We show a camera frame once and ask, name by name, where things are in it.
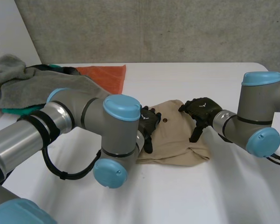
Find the beige cloth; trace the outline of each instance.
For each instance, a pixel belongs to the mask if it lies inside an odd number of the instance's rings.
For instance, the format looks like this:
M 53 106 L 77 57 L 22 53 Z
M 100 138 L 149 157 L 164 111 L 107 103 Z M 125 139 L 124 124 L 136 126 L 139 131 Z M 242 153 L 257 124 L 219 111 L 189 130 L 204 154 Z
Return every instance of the beige cloth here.
M 182 104 L 180 100 L 170 100 L 152 107 L 156 113 L 162 114 L 152 134 L 154 150 L 151 154 L 142 150 L 137 163 L 195 166 L 210 159 L 210 151 L 202 136 L 196 143 L 189 142 L 195 123 L 188 114 L 178 111 Z

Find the white table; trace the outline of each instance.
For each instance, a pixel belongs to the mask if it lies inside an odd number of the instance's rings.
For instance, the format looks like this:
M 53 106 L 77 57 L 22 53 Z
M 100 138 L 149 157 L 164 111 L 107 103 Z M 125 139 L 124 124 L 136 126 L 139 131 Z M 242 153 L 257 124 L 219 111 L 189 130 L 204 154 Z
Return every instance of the white table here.
M 243 74 L 266 71 L 256 63 L 126 65 L 123 93 L 143 105 L 209 97 L 234 112 Z M 15 116 L 4 115 L 0 129 L 14 121 Z M 280 114 L 273 126 L 280 132 Z M 223 142 L 211 128 L 203 136 L 212 152 L 209 162 L 195 167 L 136 165 L 119 189 L 102 187 L 92 173 L 78 181 L 60 180 L 47 170 L 40 152 L 17 167 L 4 186 L 62 224 L 280 224 L 280 166 Z M 100 136 L 76 128 L 60 136 L 49 152 L 59 169 L 77 172 L 99 148 Z

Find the concrete wall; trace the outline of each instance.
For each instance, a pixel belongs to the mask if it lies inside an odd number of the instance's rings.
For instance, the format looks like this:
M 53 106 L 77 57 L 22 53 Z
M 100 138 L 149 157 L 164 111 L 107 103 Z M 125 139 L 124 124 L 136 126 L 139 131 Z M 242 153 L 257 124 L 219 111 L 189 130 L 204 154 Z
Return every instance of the concrete wall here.
M 280 0 L 16 0 L 43 63 L 257 62 L 280 71 Z

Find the gray cloth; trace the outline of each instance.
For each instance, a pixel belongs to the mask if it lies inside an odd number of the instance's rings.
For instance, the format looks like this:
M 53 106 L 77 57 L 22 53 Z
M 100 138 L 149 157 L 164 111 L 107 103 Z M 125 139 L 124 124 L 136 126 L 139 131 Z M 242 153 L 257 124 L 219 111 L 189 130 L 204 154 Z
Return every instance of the gray cloth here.
M 16 56 L 0 57 L 0 108 L 45 104 L 49 94 L 57 88 L 77 89 L 89 93 L 92 98 L 110 95 L 87 76 L 26 68 Z

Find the green cloth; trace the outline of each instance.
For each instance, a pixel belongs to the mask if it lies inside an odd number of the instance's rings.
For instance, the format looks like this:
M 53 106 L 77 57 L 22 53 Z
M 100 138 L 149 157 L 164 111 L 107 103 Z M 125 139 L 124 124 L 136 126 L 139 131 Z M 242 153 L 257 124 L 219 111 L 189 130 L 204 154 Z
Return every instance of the green cloth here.
M 22 109 L 6 109 L 6 108 L 3 108 L 2 112 L 3 113 L 17 114 L 17 115 L 29 115 L 33 111 L 42 109 L 44 106 L 45 106 L 45 104 L 30 106 L 30 107 L 26 107 L 26 108 L 22 108 Z

